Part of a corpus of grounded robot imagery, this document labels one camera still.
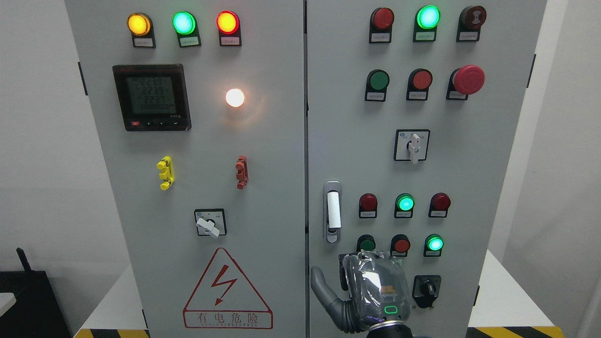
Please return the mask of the grey robotic hand plastic covered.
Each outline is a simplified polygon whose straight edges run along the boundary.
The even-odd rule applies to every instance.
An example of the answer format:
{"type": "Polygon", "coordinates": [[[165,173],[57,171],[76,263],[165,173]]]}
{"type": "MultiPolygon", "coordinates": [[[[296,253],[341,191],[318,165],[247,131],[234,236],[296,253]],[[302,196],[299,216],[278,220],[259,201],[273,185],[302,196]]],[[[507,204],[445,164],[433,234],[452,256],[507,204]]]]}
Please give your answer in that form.
{"type": "Polygon", "coordinates": [[[361,250],[342,255],[339,262],[350,292],[347,301],[341,300],[328,286],[319,267],[310,269],[311,289],[338,329],[359,333],[369,332],[372,325],[384,321],[400,320],[405,324],[411,305],[399,257],[388,252],[361,250]]]}

